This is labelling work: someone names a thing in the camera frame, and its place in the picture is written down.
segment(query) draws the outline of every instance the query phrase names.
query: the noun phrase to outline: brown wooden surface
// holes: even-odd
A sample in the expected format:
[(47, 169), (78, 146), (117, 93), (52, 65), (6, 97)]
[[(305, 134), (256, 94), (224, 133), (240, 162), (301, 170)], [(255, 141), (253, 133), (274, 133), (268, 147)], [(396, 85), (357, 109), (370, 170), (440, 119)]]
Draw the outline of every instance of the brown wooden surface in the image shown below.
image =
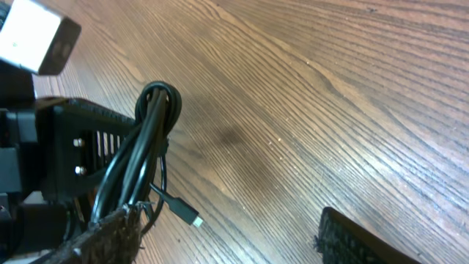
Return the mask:
[(469, 259), (469, 2), (45, 0), (83, 31), (39, 95), (132, 115), (182, 93), (168, 210), (137, 263), (320, 263), (330, 205), (423, 263)]

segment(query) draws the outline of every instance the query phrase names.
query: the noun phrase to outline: wood grain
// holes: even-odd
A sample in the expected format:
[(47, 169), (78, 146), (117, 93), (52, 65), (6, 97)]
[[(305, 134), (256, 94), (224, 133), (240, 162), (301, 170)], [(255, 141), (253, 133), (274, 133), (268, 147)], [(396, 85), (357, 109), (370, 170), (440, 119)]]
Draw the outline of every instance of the wood grain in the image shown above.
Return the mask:
[(168, 210), (137, 263), (321, 263), (323, 207), (423, 263), (469, 259), (469, 2), (44, 0), (78, 46), (39, 95), (132, 115), (172, 83), (183, 111)]

